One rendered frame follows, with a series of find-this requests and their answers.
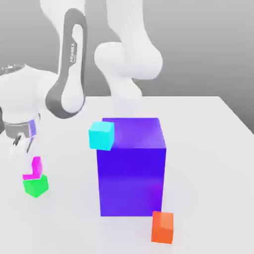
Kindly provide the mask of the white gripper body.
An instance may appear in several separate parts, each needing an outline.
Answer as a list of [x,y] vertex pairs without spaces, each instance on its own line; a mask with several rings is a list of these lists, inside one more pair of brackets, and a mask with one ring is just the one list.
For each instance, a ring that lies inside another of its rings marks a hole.
[[10,157],[13,161],[21,159],[33,159],[41,156],[39,135],[26,137],[24,134],[17,134],[10,147]]

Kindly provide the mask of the small magenta cube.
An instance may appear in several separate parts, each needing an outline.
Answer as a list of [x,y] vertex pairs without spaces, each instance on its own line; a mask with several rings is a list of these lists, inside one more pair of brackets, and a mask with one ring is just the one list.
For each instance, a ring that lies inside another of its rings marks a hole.
[[41,178],[43,167],[42,167],[42,161],[40,156],[33,157],[32,163],[32,174],[26,174],[23,175],[23,180],[37,180]]

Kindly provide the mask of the small green cube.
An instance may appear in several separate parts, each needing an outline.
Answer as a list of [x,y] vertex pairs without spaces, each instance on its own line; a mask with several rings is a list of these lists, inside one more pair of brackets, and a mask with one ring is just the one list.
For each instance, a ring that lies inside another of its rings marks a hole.
[[23,180],[25,192],[32,197],[39,197],[49,189],[48,178],[42,174],[40,179]]

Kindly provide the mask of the small cyan cube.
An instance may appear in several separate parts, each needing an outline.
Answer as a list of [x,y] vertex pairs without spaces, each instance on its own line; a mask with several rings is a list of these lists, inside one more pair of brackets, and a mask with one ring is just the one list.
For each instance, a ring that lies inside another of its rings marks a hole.
[[114,123],[94,122],[88,134],[91,149],[110,151],[115,140]]

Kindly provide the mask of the small orange cube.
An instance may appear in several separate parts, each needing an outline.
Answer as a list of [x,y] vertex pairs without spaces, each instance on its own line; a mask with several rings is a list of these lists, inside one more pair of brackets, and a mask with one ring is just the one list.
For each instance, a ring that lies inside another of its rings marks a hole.
[[174,214],[153,211],[151,241],[172,244],[174,235]]

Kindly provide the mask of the large purple box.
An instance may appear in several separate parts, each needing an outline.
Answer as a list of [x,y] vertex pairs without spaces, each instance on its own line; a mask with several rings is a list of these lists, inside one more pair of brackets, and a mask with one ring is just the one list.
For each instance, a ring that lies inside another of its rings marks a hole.
[[158,118],[103,118],[115,126],[110,151],[97,151],[101,216],[161,211],[166,144]]

